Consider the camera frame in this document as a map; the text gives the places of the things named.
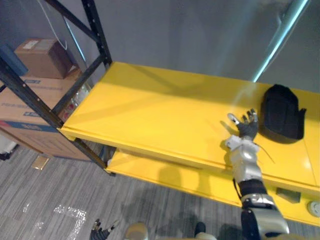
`gray carpet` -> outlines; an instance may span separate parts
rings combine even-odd
[[[120,219],[108,239],[123,239],[134,222],[147,224],[150,239],[192,237],[197,221],[219,240],[241,237],[241,210],[177,190],[117,175],[94,163],[53,158],[39,171],[37,153],[19,147],[0,161],[1,240],[87,240],[95,219]],[[289,221],[292,233],[320,236],[320,228]]]

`label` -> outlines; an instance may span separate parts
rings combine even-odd
[[[10,126],[16,129],[29,129],[41,132],[48,132],[48,133],[57,133],[58,130],[52,126],[48,125],[40,125],[40,124],[33,124],[27,122],[16,122],[16,121],[0,121],[0,126]]]
[[[50,49],[52,44],[55,42],[53,39],[42,39],[39,44],[37,44],[34,50],[46,51]]]
[[[26,45],[23,46],[23,49],[32,49],[34,45],[36,45],[39,41],[31,40]]]
[[[32,79],[26,79],[24,80],[26,84],[39,84],[41,81],[40,80],[32,80]]]
[[[23,116],[27,116],[27,117],[40,117],[36,112],[33,111],[26,111]]]

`white cable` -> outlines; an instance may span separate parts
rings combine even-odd
[[[59,40],[59,38],[58,38],[58,36],[57,36],[57,34],[56,34],[56,32],[55,32],[55,30],[54,30],[54,28],[53,28],[52,24],[51,24],[51,21],[50,21],[50,19],[49,19],[48,15],[47,15],[47,13],[46,13],[46,10],[45,10],[45,9],[44,9],[44,7],[42,6],[42,4],[41,4],[40,0],[37,0],[37,2],[39,3],[39,5],[40,5],[40,7],[41,7],[41,9],[42,9],[42,11],[43,11],[43,13],[44,13],[44,15],[45,15],[46,19],[48,20],[48,23],[49,23],[49,25],[50,25],[50,28],[51,28],[51,30],[52,30],[52,32],[53,32],[53,34],[54,34],[55,38],[56,38],[56,39],[57,39],[57,41],[60,43],[61,47],[63,47],[63,49],[64,49],[64,50],[67,50],[67,48],[68,48],[68,46],[67,46],[67,41],[65,41],[65,46],[64,46],[64,45],[62,44],[62,42]]]

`robot finger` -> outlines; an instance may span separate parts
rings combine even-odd
[[[242,119],[244,121],[244,124],[249,124],[248,119],[245,115],[242,116]]]
[[[258,114],[253,108],[251,108],[251,114],[252,114],[253,122],[255,123],[258,122]]]
[[[248,114],[249,120],[250,122],[252,122],[254,120],[252,113],[250,111],[247,111],[246,114]]]
[[[227,116],[232,122],[234,122],[236,126],[240,123],[240,121],[232,113],[228,113]]]

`lower shelf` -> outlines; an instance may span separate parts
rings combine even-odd
[[[212,174],[199,168],[121,150],[115,152],[105,170],[241,207],[231,175]],[[266,187],[286,219],[320,227],[320,218],[312,216],[307,210],[308,202],[319,199],[301,194],[300,203],[290,203],[276,195],[275,187]]]

